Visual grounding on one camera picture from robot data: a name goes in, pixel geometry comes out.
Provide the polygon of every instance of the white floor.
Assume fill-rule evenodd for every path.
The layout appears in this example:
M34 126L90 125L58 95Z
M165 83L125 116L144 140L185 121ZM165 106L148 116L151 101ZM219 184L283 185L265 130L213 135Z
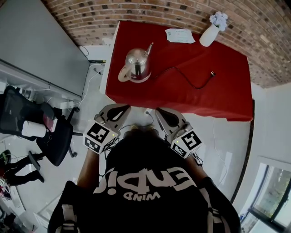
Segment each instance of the white floor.
M93 68L91 67L92 70L89 72L86 82L95 74ZM101 68L103 66L96 65L97 70L101 70ZM108 97L99 93L100 81L101 75L96 75L90 82L87 96L80 106L81 111L74 115L73 124L75 132L82 132L87 122L95 114L105 105L113 103ZM50 104L58 107L58 103L54 99L50 101ZM159 128L153 112L152 115L155 119L154 125ZM245 159L250 123L228 122L226 119L200 117L195 114L185 114L185 118L196 129L197 135L204 143L198 155L204 161L203 166L205 171L226 197L230 199L236 188ZM151 123L151 117L144 114L144 109L132 107L125 125L132 123L146 125ZM217 152L214 147L213 127ZM40 152L35 142L30 142L25 139L8 139L5 141L5 145L17 157L27 155L29 150ZM40 161L40 172L45 178L45 183L35 181L17 187L20 198L26 208L26 213L23 218L27 218L32 224L38 225L36 219L33 217L33 212L38 213L44 206L57 197L62 192L66 181L75 181L78 178L87 149L82 145L82 138L78 136L73 136L71 145L73 151L78 152L78 156L71 158L67 154L59 167L53 166L46 158ZM226 172L224 163L222 162L225 159L227 175L225 179L221 180ZM101 155L100 173L103 174L104 170L105 160L104 155ZM25 175L28 172L29 166L19 172L19 174Z

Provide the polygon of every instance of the paper note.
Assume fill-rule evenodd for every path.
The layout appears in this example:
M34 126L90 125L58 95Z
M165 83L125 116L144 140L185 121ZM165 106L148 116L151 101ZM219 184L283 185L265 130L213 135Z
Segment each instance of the paper note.
M169 42L175 42L175 43L187 43L192 44L195 42L192 33L188 29L175 29L170 28L165 30L167 34L167 40Z

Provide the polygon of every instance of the white flower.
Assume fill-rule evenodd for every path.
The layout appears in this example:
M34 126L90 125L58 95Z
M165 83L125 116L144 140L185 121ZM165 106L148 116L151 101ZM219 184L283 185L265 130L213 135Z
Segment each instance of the white flower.
M216 12L215 15L211 15L209 20L221 31L224 31L227 27L226 20L228 19L227 14L221 13L220 11Z

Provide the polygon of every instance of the table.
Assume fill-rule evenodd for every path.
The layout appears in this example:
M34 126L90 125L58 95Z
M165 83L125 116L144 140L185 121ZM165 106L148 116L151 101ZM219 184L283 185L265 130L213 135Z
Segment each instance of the table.
M121 21L114 36L114 45L106 95L117 103L156 109L168 107L182 113L226 118L228 121L252 120L251 79L247 57L219 42L209 47L199 43L200 36L193 33L195 43L171 43L166 40L168 27L138 22ZM118 73L125 57L133 48L147 49L151 42L151 77L143 83L118 81ZM194 89L176 69L177 67L194 85Z

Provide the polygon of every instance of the person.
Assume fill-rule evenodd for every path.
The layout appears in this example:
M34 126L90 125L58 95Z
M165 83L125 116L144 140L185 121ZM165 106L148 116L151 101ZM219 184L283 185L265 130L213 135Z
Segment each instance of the person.
M167 231L241 232L240 220L193 156L180 157L157 130L133 126L106 158L88 150L77 185L68 181L48 232ZM66 208L73 209L68 220Z
M10 150L6 150L1 153L1 158L9 158L11 156ZM35 154L35 159L40 160L43 158L42 154ZM40 180L45 182L39 171L33 171L25 176L16 176L15 174L23 169L26 165L31 164L29 157L25 157L18 162L9 163L10 159L4 159L0 161L0 177L4 178L10 186L17 186L26 184L29 181Z

